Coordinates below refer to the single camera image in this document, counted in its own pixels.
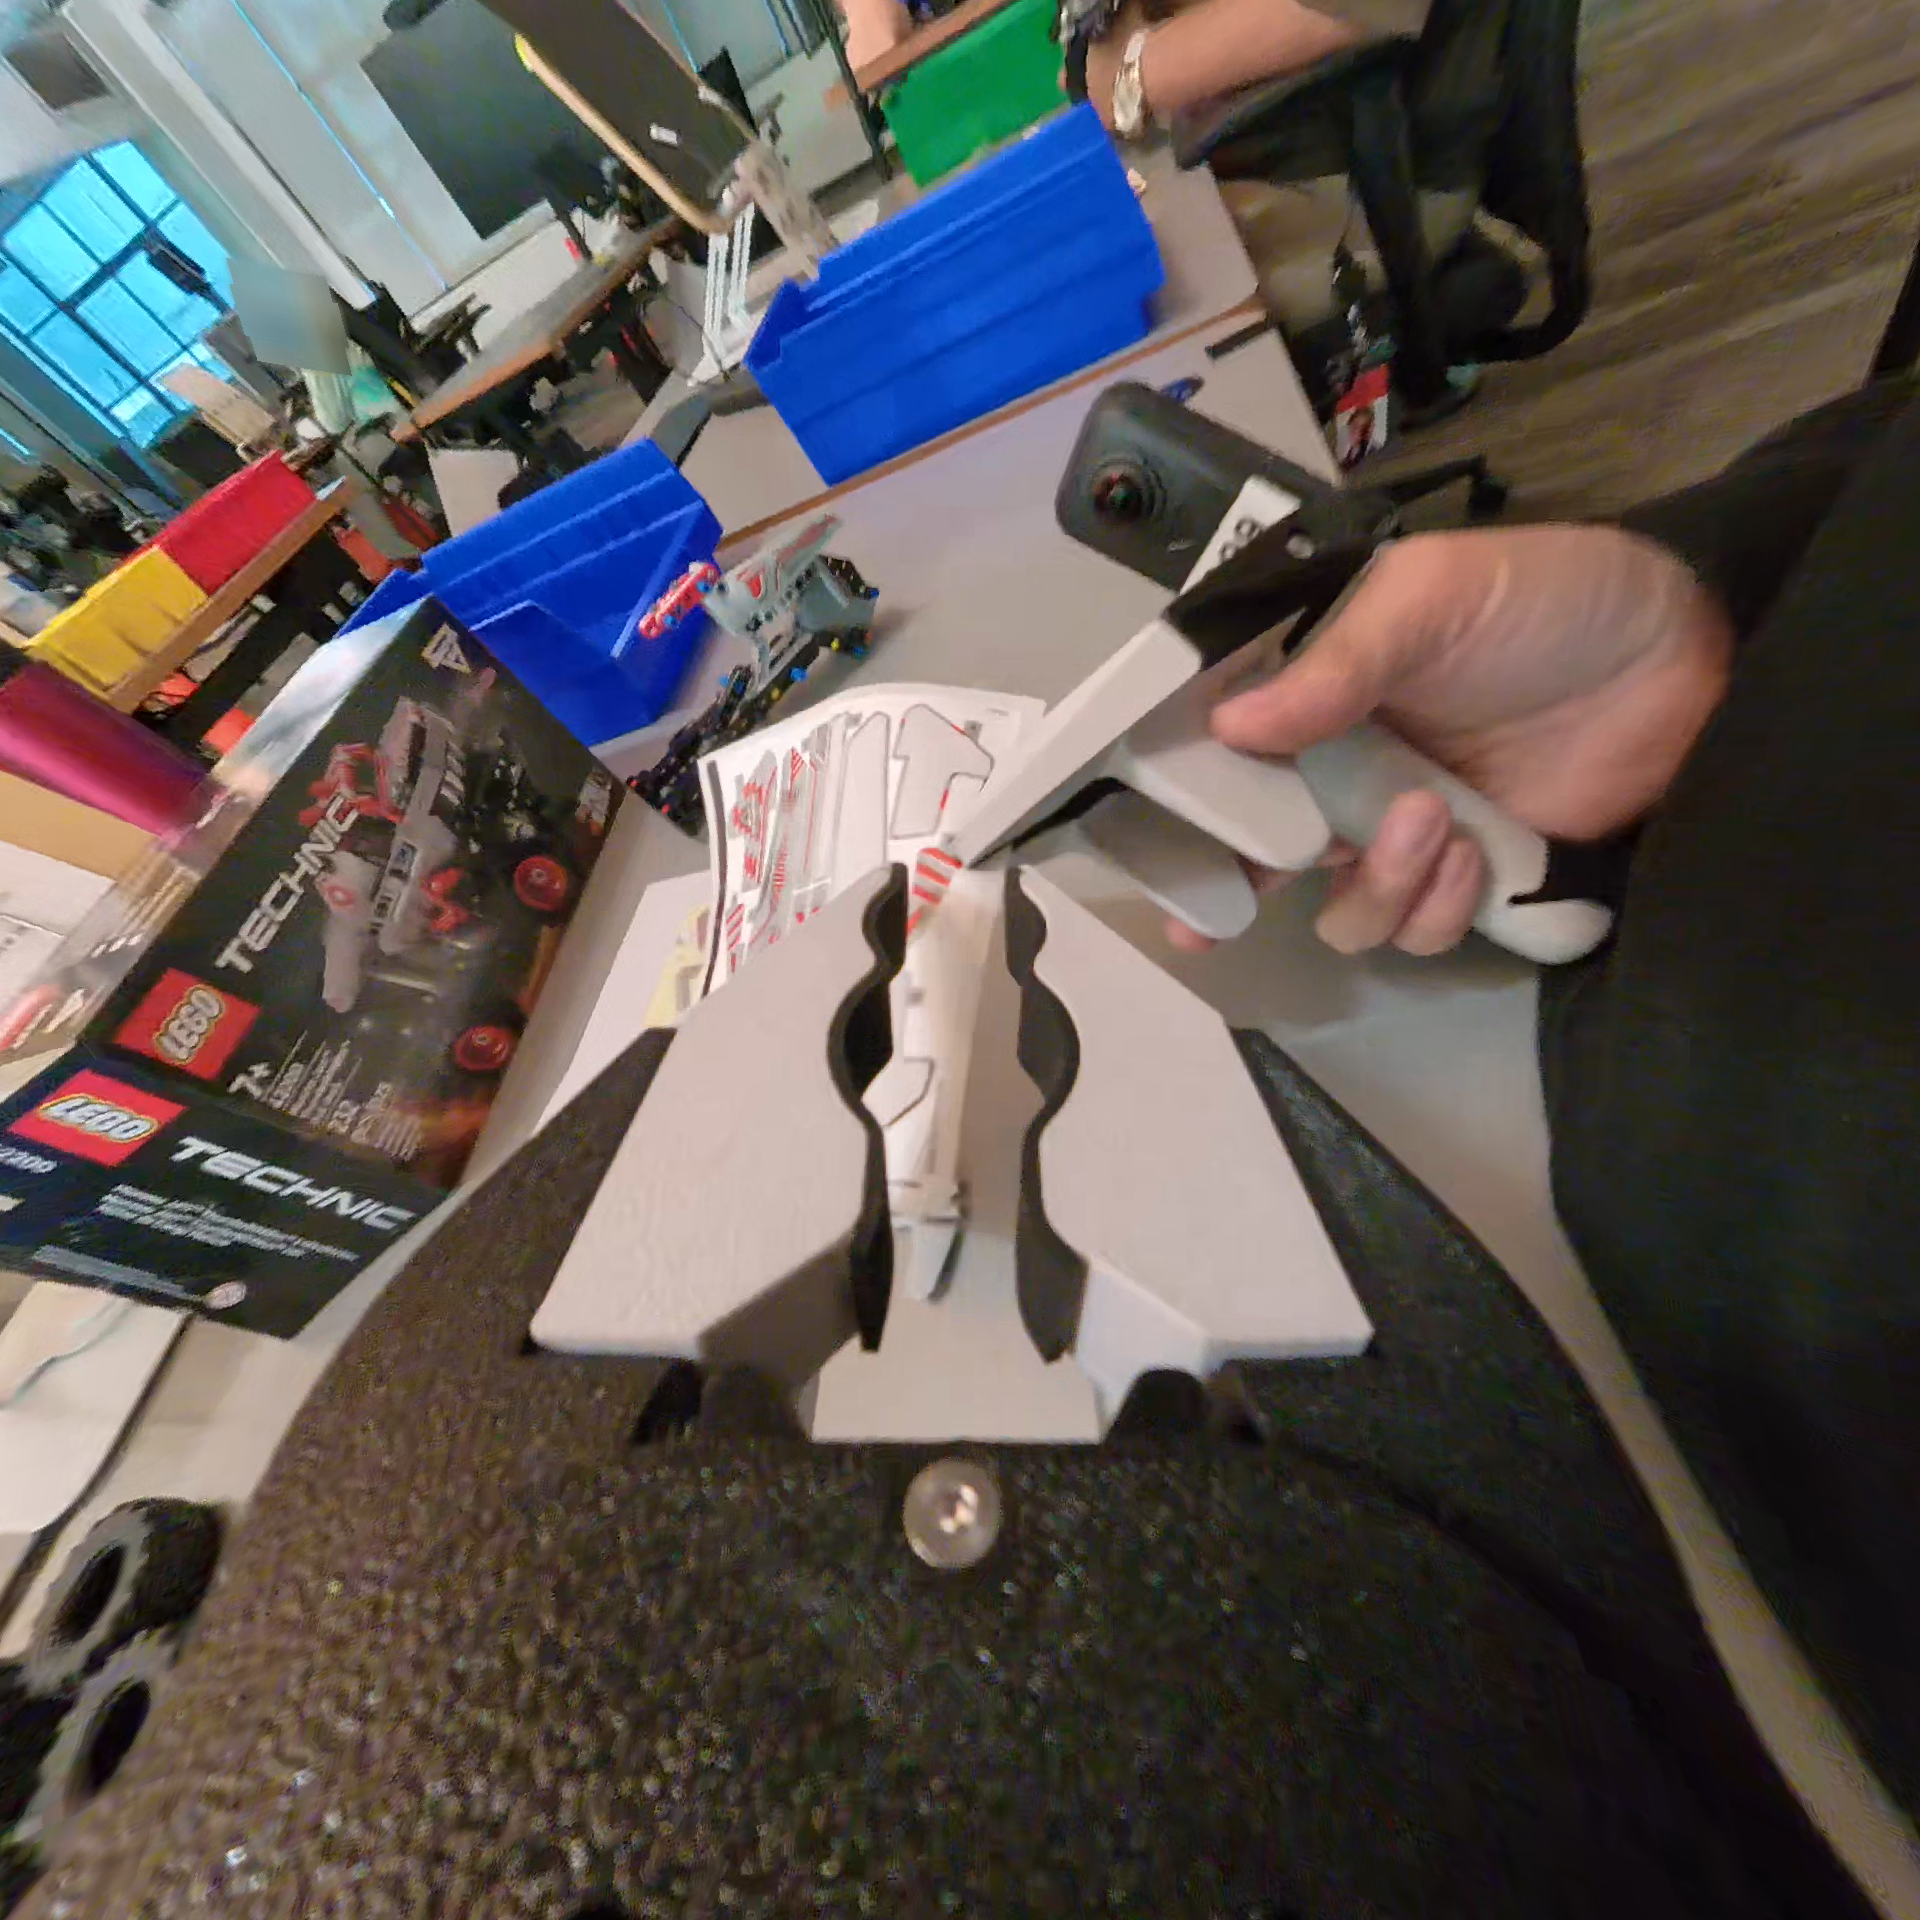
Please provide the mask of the tilted tag board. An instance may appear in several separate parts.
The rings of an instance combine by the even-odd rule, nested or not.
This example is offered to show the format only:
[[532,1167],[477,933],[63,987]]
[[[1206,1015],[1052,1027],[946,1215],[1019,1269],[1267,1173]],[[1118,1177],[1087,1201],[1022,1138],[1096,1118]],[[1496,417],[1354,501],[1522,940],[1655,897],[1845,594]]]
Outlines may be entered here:
[[528,71],[666,203],[684,227],[726,236],[758,213],[819,270],[836,239],[752,119],[702,79],[620,3],[490,3]]

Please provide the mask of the white sticker sheet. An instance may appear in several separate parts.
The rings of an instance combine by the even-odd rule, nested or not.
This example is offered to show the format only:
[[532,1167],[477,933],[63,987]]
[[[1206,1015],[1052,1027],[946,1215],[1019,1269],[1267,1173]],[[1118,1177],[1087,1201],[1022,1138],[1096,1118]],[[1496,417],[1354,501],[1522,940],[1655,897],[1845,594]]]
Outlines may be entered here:
[[880,684],[706,754],[702,991],[724,987],[876,869],[903,869],[906,937],[916,942],[957,873],[952,834],[1044,708],[1014,692]]

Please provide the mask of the another person's forearm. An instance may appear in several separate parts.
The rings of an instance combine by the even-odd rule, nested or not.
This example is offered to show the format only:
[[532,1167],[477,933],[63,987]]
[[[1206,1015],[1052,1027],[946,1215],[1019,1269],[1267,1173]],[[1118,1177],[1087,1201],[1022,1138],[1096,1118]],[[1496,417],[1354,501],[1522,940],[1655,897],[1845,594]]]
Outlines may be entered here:
[[1108,4],[1108,30],[1062,44],[1068,101],[1108,125],[1112,59],[1127,35],[1151,28],[1143,52],[1147,127],[1171,127],[1239,91],[1284,79],[1379,41],[1416,38],[1428,3],[1134,3]]

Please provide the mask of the adjoining grey desk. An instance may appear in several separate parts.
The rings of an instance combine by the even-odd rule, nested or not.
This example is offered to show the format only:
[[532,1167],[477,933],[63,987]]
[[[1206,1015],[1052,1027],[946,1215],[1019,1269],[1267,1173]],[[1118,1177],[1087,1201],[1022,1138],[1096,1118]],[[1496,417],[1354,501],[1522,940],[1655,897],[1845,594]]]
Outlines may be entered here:
[[823,481],[771,407],[712,419],[690,444],[684,469],[719,519],[723,548],[733,550],[794,513],[830,505],[848,490],[957,449],[1056,398],[1127,378],[1140,363],[1163,359],[1181,345],[1211,345],[1234,322],[1253,318],[1256,273],[1211,173],[1181,171],[1158,151],[1143,159],[1140,173],[1140,203],[1158,238],[1165,279],[1154,300],[1154,326],[1138,343],[1107,351],[939,438],[851,475],[843,485]]

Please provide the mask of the yellow storage bin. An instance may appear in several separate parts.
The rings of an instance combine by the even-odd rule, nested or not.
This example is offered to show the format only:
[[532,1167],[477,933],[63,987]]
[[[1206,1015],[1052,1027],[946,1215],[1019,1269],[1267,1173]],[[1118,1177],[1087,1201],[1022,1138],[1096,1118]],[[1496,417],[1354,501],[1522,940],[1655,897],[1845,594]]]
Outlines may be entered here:
[[60,610],[27,654],[106,700],[206,603],[207,589],[151,545]]

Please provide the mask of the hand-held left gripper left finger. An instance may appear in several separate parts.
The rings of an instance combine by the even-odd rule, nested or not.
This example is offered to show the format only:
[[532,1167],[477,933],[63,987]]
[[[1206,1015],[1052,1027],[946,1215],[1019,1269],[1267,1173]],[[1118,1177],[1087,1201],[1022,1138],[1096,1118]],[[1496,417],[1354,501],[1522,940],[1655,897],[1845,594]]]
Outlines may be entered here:
[[853,883],[655,1050],[628,1129],[534,1309],[546,1354],[752,1370],[799,1390],[876,1354],[896,1238],[880,1122],[906,867]]

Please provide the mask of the grey black toy truck assembly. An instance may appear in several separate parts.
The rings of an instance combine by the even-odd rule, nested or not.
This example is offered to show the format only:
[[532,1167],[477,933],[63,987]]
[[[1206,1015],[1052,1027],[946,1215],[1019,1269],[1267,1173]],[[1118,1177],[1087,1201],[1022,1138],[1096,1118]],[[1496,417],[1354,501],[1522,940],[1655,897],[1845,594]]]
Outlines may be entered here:
[[874,647],[877,593],[827,545],[836,514],[760,547],[731,570],[690,562],[635,622],[632,636],[661,643],[702,612],[750,644],[719,691],[668,738],[658,762],[628,780],[631,794],[684,831],[703,829],[702,762],[766,725],[820,657],[862,661]]

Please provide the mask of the red storage bin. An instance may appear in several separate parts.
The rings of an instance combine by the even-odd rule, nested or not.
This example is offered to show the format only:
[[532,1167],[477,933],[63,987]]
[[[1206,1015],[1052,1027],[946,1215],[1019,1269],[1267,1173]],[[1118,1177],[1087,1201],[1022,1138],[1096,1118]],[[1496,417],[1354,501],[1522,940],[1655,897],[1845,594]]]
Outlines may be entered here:
[[203,597],[213,597],[317,501],[301,470],[267,452],[165,521],[139,554],[163,554]]

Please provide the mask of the blue storage bin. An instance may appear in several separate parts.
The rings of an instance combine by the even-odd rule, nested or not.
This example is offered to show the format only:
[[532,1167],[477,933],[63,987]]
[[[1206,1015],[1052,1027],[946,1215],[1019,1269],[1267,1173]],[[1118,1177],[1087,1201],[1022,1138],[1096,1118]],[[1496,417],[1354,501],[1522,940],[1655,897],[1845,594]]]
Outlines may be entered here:
[[746,363],[842,485],[1135,345],[1162,286],[1127,166],[1077,105],[782,286]]
[[680,705],[708,631],[688,612],[661,637],[640,622],[723,525],[653,441],[604,452],[395,571],[352,634],[424,597],[477,637],[563,725],[602,746]]

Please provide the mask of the person's right forearm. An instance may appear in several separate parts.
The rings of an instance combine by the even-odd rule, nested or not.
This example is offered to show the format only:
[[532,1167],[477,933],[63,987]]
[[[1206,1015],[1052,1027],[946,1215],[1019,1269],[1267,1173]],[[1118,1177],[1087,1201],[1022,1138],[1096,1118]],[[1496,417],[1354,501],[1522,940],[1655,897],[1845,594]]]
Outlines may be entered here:
[[1727,466],[1630,507],[1735,631],[1772,702],[1834,684],[1915,716],[1915,373],[1803,413]]

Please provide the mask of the black toy tire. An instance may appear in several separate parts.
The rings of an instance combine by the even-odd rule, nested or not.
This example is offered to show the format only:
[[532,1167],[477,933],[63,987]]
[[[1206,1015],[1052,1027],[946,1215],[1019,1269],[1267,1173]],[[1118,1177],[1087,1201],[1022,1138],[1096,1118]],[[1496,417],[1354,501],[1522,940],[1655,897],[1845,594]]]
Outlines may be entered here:
[[115,1506],[50,1585],[21,1654],[21,1682],[60,1694],[118,1649],[178,1629],[218,1577],[223,1535],[218,1503],[141,1497]]
[[128,1759],[174,1666],[172,1644],[143,1635],[50,1694],[16,1690],[4,1708],[4,1845],[46,1852],[91,1807]]

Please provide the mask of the magenta cylinder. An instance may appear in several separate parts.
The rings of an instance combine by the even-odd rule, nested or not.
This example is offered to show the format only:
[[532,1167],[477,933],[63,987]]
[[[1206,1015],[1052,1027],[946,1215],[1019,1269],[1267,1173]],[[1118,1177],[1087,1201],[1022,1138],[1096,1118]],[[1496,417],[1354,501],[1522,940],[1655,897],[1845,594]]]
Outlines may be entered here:
[[207,780],[202,759],[11,649],[3,661],[3,767],[151,834],[190,828]]

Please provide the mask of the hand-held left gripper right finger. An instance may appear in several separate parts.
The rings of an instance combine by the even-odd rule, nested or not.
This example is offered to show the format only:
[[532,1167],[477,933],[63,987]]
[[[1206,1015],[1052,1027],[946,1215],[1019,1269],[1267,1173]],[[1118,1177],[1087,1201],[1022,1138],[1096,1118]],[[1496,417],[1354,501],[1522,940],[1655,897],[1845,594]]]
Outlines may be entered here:
[[1016,1060],[1014,1295],[1096,1412],[1149,1377],[1354,1359],[1374,1322],[1227,1022],[1034,869],[1003,883]]

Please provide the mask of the person's right hand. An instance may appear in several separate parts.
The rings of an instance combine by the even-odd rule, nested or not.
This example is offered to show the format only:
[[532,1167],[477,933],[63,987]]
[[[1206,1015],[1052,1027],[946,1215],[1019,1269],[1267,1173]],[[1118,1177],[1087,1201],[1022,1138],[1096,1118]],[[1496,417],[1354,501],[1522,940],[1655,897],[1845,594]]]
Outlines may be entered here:
[[1733,684],[1735,612],[1669,547],[1607,524],[1412,535],[1304,644],[1218,700],[1211,737],[1291,759],[1371,722],[1568,847],[1607,906]]

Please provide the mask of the white lattice stand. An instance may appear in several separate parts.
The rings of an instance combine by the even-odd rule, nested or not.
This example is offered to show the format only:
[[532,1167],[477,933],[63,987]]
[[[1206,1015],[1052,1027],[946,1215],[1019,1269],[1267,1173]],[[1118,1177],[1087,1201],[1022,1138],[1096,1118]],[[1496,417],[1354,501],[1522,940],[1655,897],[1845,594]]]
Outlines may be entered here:
[[752,238],[757,205],[746,205],[731,227],[708,238],[703,263],[702,359],[693,381],[706,383],[731,373],[746,357],[757,318],[750,311]]

